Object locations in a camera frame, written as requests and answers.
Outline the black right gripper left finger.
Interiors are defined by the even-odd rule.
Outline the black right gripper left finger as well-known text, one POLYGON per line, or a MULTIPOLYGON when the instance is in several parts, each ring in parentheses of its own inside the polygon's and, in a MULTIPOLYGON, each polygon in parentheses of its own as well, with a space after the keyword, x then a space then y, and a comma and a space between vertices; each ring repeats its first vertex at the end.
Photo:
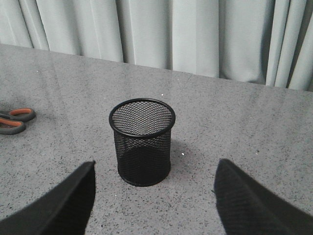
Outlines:
POLYGON ((85 162, 41 198, 3 219, 2 235, 83 235, 96 194, 95 162, 85 162))

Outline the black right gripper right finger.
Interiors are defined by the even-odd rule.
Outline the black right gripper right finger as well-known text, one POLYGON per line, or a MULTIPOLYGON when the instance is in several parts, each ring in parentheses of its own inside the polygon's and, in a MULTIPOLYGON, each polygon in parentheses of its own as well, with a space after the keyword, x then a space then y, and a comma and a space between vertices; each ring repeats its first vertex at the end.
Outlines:
POLYGON ((313 217, 220 159, 214 181, 216 208, 228 235, 311 235, 313 217))

